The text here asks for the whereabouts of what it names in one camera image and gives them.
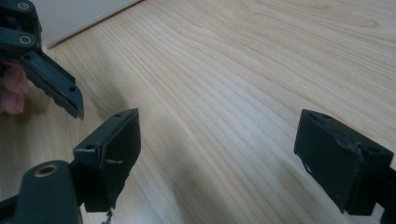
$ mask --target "screw hole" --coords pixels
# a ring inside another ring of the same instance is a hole
[[[56,173],[58,171],[58,166],[51,164],[51,165],[47,165],[44,167],[41,167],[40,169],[35,171],[35,176],[36,177],[44,177],[44,176],[48,176],[48,175],[52,175],[54,173]]]
[[[89,144],[85,147],[86,149],[93,149],[96,148],[96,144]]]

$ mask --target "light wooden surface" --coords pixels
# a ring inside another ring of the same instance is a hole
[[[293,145],[303,108],[396,151],[393,0],[146,0],[49,51],[72,119],[33,88],[0,116],[0,199],[107,117],[140,109],[142,153],[113,223],[378,223],[342,215]],[[100,223],[102,214],[84,215]]]

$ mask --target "wooden table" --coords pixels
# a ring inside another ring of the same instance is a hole
[[[393,0],[130,7],[48,52],[76,77],[83,121],[33,86],[23,115],[0,116],[0,200],[138,107],[142,153],[112,223],[378,223],[379,206],[342,215],[293,145],[307,108],[396,151],[395,12]]]

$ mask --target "black plastic part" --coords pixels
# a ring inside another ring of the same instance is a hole
[[[0,202],[0,224],[8,223],[12,220],[17,206],[18,196],[14,196]]]
[[[67,162],[48,161],[23,176],[14,223],[82,223]]]
[[[110,117],[73,150],[71,163],[78,202],[88,212],[115,208],[140,153],[138,109]]]
[[[393,153],[330,116],[303,110],[294,153],[341,212],[370,216],[389,189]]]
[[[21,56],[21,63],[27,77],[51,96],[57,105],[74,118],[84,119],[82,94],[70,74],[41,50],[27,52]]]

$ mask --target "black plastic bracket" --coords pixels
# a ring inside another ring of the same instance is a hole
[[[303,110],[294,153],[342,213],[370,216],[380,203],[385,208],[381,223],[396,222],[391,151],[337,119]]]
[[[70,164],[48,161],[26,172],[20,194],[0,202],[0,223],[79,224],[83,203],[87,212],[110,211],[140,146],[138,109],[111,116],[74,149]]]

